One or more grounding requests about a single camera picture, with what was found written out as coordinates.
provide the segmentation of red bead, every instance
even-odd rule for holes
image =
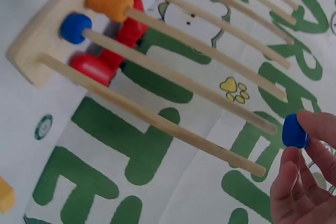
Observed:
[[[115,74],[117,73],[119,66],[124,61],[123,57],[107,49],[103,49],[100,53],[99,59],[104,61],[109,66],[110,70]]]
[[[104,86],[108,86],[116,75],[104,61],[90,54],[75,55],[70,66]]]

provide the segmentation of paw print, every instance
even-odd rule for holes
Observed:
[[[226,97],[232,102],[237,101],[240,104],[244,104],[246,100],[250,99],[249,94],[246,92],[247,87],[242,83],[237,84],[233,77],[228,77],[219,87],[227,92]]]

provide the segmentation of cartoon animal face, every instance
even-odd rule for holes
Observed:
[[[220,19],[229,14],[228,8],[221,3],[214,3],[210,0],[185,1],[193,3],[203,10],[207,10]],[[160,13],[163,15],[163,19],[168,25],[188,33],[207,43],[209,46],[212,46],[213,40],[221,34],[221,29],[217,26],[174,4],[161,6]]]

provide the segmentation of wooden frame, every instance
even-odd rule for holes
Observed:
[[[33,18],[9,48],[9,60],[29,82],[41,87],[49,81],[51,75],[56,71],[186,143],[257,176],[264,175],[265,168],[260,165],[179,127],[62,63],[64,57],[70,55],[76,49],[75,45],[71,45],[59,37],[59,26],[71,12],[80,12],[90,18],[95,15],[94,12],[85,8],[85,0],[51,0]],[[85,35],[92,38],[95,34],[86,30]],[[276,127],[271,123],[268,122],[267,125],[270,127],[269,132],[276,130]]]
[[[50,0],[13,42],[8,59],[30,83],[42,87],[54,73],[35,63],[38,55],[45,53],[63,60],[76,49],[59,37],[59,25],[72,10],[94,18],[96,13],[85,8],[84,3],[85,0]]]

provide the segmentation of abacus toy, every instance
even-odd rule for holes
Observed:
[[[188,10],[194,15],[228,31],[252,45],[269,58],[277,61],[281,66],[285,68],[290,67],[290,63],[280,54],[263,45],[250,35],[233,27],[228,22],[186,1],[166,1],[174,3],[180,8]],[[240,6],[233,0],[221,1],[229,3],[242,12],[247,13],[288,43],[292,43],[292,40],[284,33],[248,8]],[[260,1],[270,6],[290,23],[293,24],[295,22],[294,18],[274,6],[274,4],[270,4],[267,0]],[[117,40],[99,34],[92,30],[92,20],[97,13],[105,14],[114,22],[126,23],[125,31],[132,29],[132,26],[139,25],[137,28],[139,33],[134,37],[130,37],[127,33],[123,32],[119,38],[117,36]],[[45,85],[51,75],[54,72],[58,72],[74,83],[114,103],[156,128],[232,165],[257,176],[262,176],[265,173],[265,168],[262,166],[148,111],[107,87],[116,73],[116,68],[120,65],[123,58],[125,58],[231,111],[231,113],[240,116],[268,133],[274,134],[276,132],[276,126],[262,117],[246,110],[240,105],[230,102],[217,92],[132,49],[140,39],[140,36],[145,33],[147,26],[171,36],[212,59],[227,65],[270,94],[281,100],[286,100],[285,92],[238,61],[208,46],[206,43],[189,36],[183,31],[170,27],[163,21],[147,16],[143,12],[142,7],[139,6],[139,0],[51,0],[28,24],[9,48],[9,59],[24,77],[37,87]],[[101,56],[95,58],[88,54],[79,54],[70,61],[72,67],[62,63],[61,60],[74,52],[76,45],[82,43],[86,38],[104,48]]]

